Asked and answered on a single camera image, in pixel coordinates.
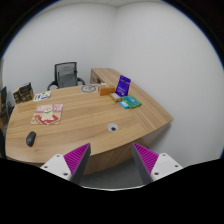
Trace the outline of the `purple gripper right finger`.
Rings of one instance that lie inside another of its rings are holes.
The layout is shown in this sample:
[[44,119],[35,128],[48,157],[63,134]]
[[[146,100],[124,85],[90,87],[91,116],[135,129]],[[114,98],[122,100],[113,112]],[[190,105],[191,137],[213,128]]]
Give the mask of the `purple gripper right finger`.
[[157,154],[137,143],[132,144],[132,155],[144,185],[182,169],[167,153]]

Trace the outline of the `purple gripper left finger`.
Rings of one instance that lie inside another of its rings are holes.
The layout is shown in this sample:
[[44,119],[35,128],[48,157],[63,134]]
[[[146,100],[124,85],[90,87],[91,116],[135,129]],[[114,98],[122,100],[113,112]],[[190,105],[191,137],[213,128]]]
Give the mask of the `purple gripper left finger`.
[[65,180],[79,184],[91,154],[89,143],[62,155],[56,154],[41,168]]

